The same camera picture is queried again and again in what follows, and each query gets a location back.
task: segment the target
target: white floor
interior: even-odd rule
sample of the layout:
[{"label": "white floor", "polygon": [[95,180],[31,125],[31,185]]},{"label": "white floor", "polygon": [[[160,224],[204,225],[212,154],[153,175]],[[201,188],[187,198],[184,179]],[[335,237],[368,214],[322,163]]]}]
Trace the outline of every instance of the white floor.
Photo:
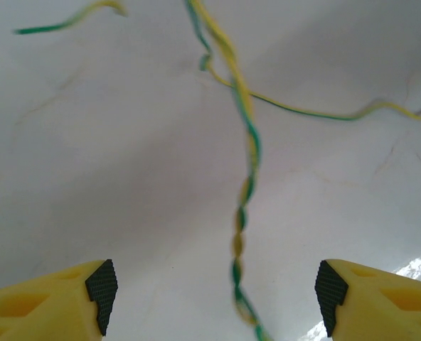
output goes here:
[{"label": "white floor", "polygon": [[[209,7],[228,25],[220,2]],[[125,21],[91,18],[85,62],[57,97],[0,112],[0,287],[112,258],[106,340],[251,340],[228,276],[243,126],[228,89],[196,71],[186,12],[167,9],[161,21],[135,6]],[[410,1],[335,1],[252,49],[233,13],[254,90],[340,113],[380,95],[421,107],[421,8]],[[255,109],[264,154],[243,283],[276,340],[320,341],[322,259],[421,280],[421,122]]]}]

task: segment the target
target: black rubber pad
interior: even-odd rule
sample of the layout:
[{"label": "black rubber pad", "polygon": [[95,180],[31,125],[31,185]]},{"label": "black rubber pad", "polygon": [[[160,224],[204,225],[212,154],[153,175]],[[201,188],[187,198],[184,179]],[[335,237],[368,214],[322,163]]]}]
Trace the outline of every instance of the black rubber pad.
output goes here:
[{"label": "black rubber pad", "polygon": [[343,305],[347,290],[348,284],[327,261],[321,261],[315,291],[328,337],[331,337],[334,332],[337,324],[336,308],[337,305]]},{"label": "black rubber pad", "polygon": [[117,278],[112,260],[107,259],[88,279],[85,286],[89,298],[97,304],[97,323],[103,336],[110,323],[112,304],[116,298]]}]

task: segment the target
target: white surface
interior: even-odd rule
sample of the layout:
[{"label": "white surface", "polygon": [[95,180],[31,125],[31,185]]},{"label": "white surface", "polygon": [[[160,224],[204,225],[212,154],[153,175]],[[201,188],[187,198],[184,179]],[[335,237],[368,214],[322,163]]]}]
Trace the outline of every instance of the white surface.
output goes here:
[{"label": "white surface", "polygon": [[[255,90],[342,113],[380,94],[421,107],[421,1],[228,2],[208,7]],[[229,91],[196,71],[181,4],[129,9],[80,27],[85,67],[48,105],[0,110],[0,286],[113,258],[107,340],[251,340],[228,278],[243,127]],[[318,341],[322,259],[421,274],[421,122],[255,109],[264,158],[243,283],[276,340]]]}]

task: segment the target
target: green and yellow wire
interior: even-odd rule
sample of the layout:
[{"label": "green and yellow wire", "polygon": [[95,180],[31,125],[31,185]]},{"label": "green and yellow wire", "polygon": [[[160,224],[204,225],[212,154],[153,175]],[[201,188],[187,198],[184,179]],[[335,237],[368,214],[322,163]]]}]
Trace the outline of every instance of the green and yellow wire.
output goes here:
[{"label": "green and yellow wire", "polygon": [[115,0],[103,0],[103,1],[97,1],[94,2],[85,8],[81,9],[79,12],[77,12],[74,16],[71,18],[63,21],[62,23],[57,23],[55,25],[49,25],[49,26],[38,26],[38,27],[30,27],[30,28],[21,28],[19,30],[14,30],[15,34],[33,34],[33,33],[44,33],[44,32],[53,32],[53,31],[60,31],[66,28],[70,28],[77,23],[83,21],[85,18],[87,18],[93,11],[96,9],[99,9],[101,7],[112,7],[114,9],[114,12],[121,16],[127,16],[127,11],[125,10],[125,7],[121,5],[118,1]]},{"label": "green and yellow wire", "polygon": [[[233,250],[233,264],[231,266],[231,276],[234,285],[233,298],[235,307],[239,313],[241,319],[248,325],[252,326],[255,331],[255,335],[258,341],[270,341],[272,338],[267,334],[260,319],[257,316],[255,309],[252,307],[248,297],[241,287],[241,281],[243,278],[243,261],[242,254],[244,251],[244,229],[247,225],[247,204],[254,193],[255,186],[257,184],[258,171],[261,163],[261,142],[257,132],[254,116],[252,111],[252,103],[250,97],[255,97],[273,104],[276,107],[285,109],[290,112],[297,114],[303,114],[313,117],[322,117],[327,119],[336,119],[341,121],[355,121],[361,119],[368,114],[378,109],[392,109],[407,117],[415,120],[421,120],[421,110],[417,112],[411,112],[404,107],[401,107],[395,103],[377,100],[371,102],[366,107],[358,110],[355,113],[348,115],[337,115],[326,112],[317,112],[312,110],[306,110],[299,107],[293,107],[281,102],[275,101],[272,98],[266,97],[257,92],[250,91],[245,84],[244,78],[238,67],[235,49],[229,38],[220,29],[218,24],[211,18],[206,11],[206,8],[200,0],[184,0],[188,14],[190,15],[191,23],[193,25],[194,32],[206,49],[206,54],[201,58],[200,70],[209,71],[210,74],[221,84],[230,87],[233,90],[233,96],[235,104],[238,108],[240,116],[245,124],[245,130],[247,134],[247,156],[248,156],[248,175],[243,183],[240,190],[238,208],[235,213],[234,225],[235,233],[232,241]],[[87,17],[92,11],[103,6],[112,7],[118,14],[126,16],[127,12],[125,8],[118,2],[113,0],[98,1],[89,6],[85,7],[81,11],[77,12],[74,16],[68,20],[52,25],[52,26],[41,26],[33,28],[23,28],[21,30],[15,30],[17,34],[32,34],[41,32],[59,31],[65,28],[76,25]],[[215,44],[220,50],[223,59],[225,60],[230,74],[232,76],[231,82],[224,80],[213,68],[213,51],[207,40],[204,38],[203,31],[201,29],[201,23],[204,23],[207,32],[213,38]]]}]

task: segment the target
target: yellow plastic part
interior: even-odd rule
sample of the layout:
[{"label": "yellow plastic part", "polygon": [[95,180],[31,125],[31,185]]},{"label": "yellow plastic part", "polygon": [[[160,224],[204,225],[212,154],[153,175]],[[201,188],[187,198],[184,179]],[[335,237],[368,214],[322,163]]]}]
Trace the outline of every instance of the yellow plastic part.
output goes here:
[{"label": "yellow plastic part", "polygon": [[334,341],[421,341],[421,281],[342,260],[328,264],[348,284]]},{"label": "yellow plastic part", "polygon": [[0,289],[0,341],[96,341],[97,304],[85,280],[104,261]]}]

